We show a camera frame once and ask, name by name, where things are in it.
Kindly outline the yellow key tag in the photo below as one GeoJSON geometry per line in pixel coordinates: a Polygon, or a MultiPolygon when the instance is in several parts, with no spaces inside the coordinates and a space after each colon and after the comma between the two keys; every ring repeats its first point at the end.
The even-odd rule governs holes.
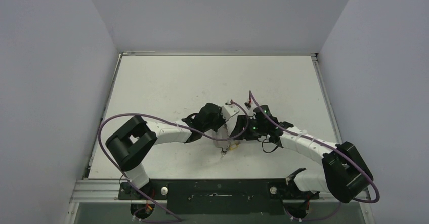
{"type": "Polygon", "coordinates": [[[238,146],[240,145],[240,141],[235,141],[234,143],[232,143],[229,147],[228,147],[228,151],[233,151],[235,149],[238,148],[238,146]]]}

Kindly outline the silver carabiner keyring with rings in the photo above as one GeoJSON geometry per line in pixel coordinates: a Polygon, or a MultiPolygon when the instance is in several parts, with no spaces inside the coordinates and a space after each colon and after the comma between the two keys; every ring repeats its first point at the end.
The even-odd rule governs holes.
{"type": "Polygon", "coordinates": [[[219,128],[217,131],[212,132],[212,137],[215,138],[213,141],[213,144],[215,147],[221,149],[228,149],[228,147],[231,145],[231,139],[228,139],[227,141],[219,141],[219,139],[226,139],[229,137],[229,131],[228,126],[224,124],[221,128],[219,128]]]}

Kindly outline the silver key with ring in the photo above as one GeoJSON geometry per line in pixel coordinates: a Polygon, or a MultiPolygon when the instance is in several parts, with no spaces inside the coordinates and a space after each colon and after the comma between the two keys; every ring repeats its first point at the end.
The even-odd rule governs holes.
{"type": "Polygon", "coordinates": [[[227,153],[228,153],[228,149],[221,149],[221,157],[220,157],[221,161],[227,155],[227,153]]]}

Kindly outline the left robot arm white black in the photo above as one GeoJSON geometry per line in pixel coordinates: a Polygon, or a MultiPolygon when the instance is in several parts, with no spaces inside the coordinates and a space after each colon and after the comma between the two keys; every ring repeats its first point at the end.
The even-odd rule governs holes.
{"type": "Polygon", "coordinates": [[[153,146],[194,142],[203,133],[220,129],[234,115],[227,106],[207,103],[194,116],[172,124],[147,122],[142,116],[133,116],[107,139],[105,146],[120,171],[133,183],[132,194],[145,199],[150,195],[151,185],[142,161],[153,146]]]}

